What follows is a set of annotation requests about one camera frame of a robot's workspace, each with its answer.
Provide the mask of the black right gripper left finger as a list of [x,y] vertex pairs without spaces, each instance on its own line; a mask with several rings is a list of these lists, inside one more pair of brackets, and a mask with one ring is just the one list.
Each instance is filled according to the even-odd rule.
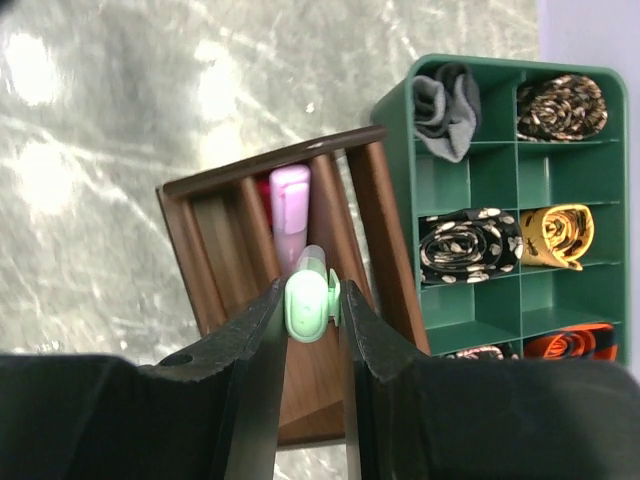
[[1,358],[5,479],[268,479],[288,336],[284,281],[156,365]]

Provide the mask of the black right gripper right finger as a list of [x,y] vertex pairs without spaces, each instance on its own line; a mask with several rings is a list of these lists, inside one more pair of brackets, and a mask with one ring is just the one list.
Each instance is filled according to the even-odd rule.
[[341,284],[352,479],[635,479],[639,387],[606,361],[430,357]]

